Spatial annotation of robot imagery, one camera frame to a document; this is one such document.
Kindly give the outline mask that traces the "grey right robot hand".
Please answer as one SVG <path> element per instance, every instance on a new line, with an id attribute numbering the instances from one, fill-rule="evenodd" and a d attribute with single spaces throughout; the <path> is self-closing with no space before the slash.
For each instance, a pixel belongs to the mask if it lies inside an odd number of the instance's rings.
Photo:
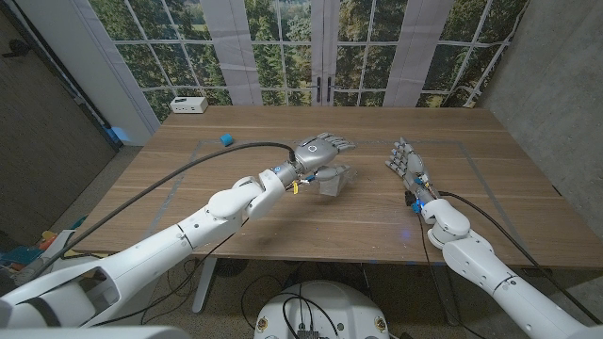
<path id="1" fill-rule="evenodd" d="M 391 153 L 385 165 L 402 179 L 407 189 L 414 190 L 417 185 L 430 181 L 429 171 L 421 156 L 403 137 L 394 143 Z"/>

